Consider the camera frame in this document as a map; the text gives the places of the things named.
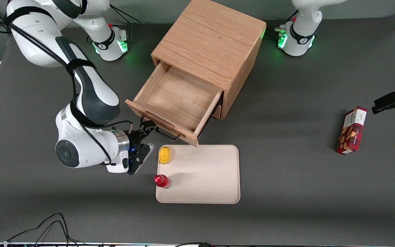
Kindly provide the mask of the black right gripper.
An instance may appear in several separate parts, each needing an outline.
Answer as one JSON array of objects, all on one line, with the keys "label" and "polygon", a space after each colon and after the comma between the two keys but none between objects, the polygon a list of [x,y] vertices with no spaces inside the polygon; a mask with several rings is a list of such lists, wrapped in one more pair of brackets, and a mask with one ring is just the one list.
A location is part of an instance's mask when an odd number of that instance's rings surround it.
[{"label": "black right gripper", "polygon": [[152,132],[157,132],[158,129],[157,125],[151,125],[150,120],[141,120],[140,129],[136,131],[130,128],[128,130],[128,138],[130,141],[129,155],[149,155],[151,148],[145,147],[143,141]]}]

